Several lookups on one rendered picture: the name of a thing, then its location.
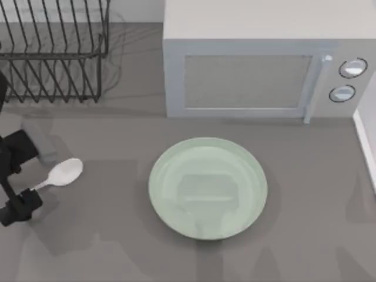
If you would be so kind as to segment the white spoon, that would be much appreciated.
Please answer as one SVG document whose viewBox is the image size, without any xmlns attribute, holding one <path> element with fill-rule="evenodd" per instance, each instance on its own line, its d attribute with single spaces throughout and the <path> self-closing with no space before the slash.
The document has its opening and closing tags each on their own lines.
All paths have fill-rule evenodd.
<svg viewBox="0 0 376 282">
<path fill-rule="evenodd" d="M 39 190 L 47 186 L 66 186 L 74 182 L 83 172 L 83 161 L 77 158 L 66 159 L 63 162 L 56 164 L 45 181 L 37 184 L 31 190 Z"/>
</svg>

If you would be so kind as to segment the pale green plate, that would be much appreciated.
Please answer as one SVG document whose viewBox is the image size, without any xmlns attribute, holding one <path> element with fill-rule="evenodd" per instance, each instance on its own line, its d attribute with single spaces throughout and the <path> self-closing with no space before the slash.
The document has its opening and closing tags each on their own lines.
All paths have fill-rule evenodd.
<svg viewBox="0 0 376 282">
<path fill-rule="evenodd" d="M 246 231 L 268 198 L 260 162 L 237 143 L 216 137 L 169 147 L 152 166 L 147 188 L 159 219 L 197 240 L 223 240 Z"/>
</svg>

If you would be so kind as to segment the pale grey microwave oven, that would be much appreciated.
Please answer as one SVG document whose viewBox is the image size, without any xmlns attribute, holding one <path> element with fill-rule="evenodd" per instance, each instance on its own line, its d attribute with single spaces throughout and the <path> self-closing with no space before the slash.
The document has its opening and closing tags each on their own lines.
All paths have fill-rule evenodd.
<svg viewBox="0 0 376 282">
<path fill-rule="evenodd" d="M 166 40 L 252 39 L 317 43 L 331 55 L 330 72 L 312 119 L 351 118 L 376 73 L 376 0 L 166 0 Z M 367 70 L 346 79 L 345 61 L 363 58 Z M 351 85 L 355 96 L 332 102 L 334 88 Z"/>
</svg>

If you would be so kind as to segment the microwave oven door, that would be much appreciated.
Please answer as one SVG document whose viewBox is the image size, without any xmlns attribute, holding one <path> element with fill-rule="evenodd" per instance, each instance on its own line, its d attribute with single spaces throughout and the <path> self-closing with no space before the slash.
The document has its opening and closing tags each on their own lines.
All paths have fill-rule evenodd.
<svg viewBox="0 0 376 282">
<path fill-rule="evenodd" d="M 166 40 L 170 117 L 303 118 L 323 69 L 317 43 L 281 40 Z"/>
</svg>

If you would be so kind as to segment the round microwave knob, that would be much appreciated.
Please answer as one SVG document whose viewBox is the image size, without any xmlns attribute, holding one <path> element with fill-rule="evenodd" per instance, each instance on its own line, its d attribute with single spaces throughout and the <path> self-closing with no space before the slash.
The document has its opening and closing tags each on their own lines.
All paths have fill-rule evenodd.
<svg viewBox="0 0 376 282">
<path fill-rule="evenodd" d="M 368 63 L 363 58 L 345 61 L 339 67 L 339 74 L 343 78 L 352 79 L 362 75 L 368 68 Z"/>
<path fill-rule="evenodd" d="M 351 100 L 356 94 L 356 89 L 351 85 L 344 85 L 330 91 L 328 97 L 334 103 L 344 103 Z"/>
</svg>

